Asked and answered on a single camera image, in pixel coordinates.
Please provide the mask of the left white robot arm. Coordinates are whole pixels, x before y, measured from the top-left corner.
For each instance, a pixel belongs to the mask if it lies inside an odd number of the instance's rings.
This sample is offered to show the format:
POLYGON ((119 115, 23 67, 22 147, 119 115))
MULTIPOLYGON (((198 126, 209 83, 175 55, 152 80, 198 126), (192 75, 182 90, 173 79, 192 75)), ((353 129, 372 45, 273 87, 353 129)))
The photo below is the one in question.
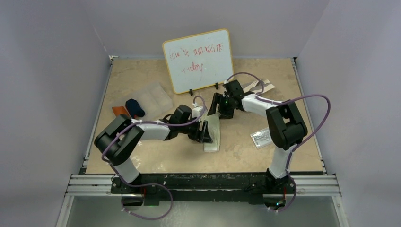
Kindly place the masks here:
POLYGON ((140 190, 141 180, 130 156, 142 140, 167 141, 185 134, 198 143, 212 143, 208 122, 201 121, 202 106, 194 109, 179 105, 172 114, 158 121, 131 119, 117 116, 94 140, 94 146, 101 152, 102 159, 116 170, 123 180, 122 186, 128 193, 140 190))

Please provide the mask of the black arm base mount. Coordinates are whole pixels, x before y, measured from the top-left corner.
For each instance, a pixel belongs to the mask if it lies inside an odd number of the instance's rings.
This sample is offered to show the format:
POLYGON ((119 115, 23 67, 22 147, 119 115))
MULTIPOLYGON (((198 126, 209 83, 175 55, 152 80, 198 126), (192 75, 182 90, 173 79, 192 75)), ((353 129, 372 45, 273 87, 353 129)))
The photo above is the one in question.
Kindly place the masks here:
POLYGON ((274 179, 268 171, 249 173, 140 174, 132 183, 112 178, 111 193, 137 194, 145 205, 161 201, 247 202, 280 208, 286 196, 295 193, 293 178, 274 179))

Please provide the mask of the pale yellow underwear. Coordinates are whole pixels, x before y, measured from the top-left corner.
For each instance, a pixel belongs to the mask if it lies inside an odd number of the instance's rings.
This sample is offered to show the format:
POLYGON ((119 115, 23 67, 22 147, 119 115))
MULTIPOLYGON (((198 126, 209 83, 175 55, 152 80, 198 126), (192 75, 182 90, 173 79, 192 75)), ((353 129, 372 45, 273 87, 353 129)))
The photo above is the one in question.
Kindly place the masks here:
POLYGON ((204 143, 204 152, 218 152, 220 149, 220 114, 215 113, 212 115, 205 116, 204 121, 208 122, 208 133, 212 139, 211 143, 204 143))

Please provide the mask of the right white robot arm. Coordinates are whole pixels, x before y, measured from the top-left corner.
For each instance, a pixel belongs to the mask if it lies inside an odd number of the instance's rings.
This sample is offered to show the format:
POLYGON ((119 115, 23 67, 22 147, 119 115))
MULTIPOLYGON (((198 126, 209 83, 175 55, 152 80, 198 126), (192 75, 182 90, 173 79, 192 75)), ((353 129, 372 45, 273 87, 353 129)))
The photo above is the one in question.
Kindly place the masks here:
POLYGON ((223 84, 225 92, 215 93, 208 115, 219 114, 220 119, 232 119, 235 110, 265 117, 272 142, 275 144, 273 160, 268 168, 271 176, 265 180, 270 192, 278 192, 288 176, 292 153, 308 134, 307 126, 295 103, 266 99, 258 94, 244 92, 237 80, 223 84))

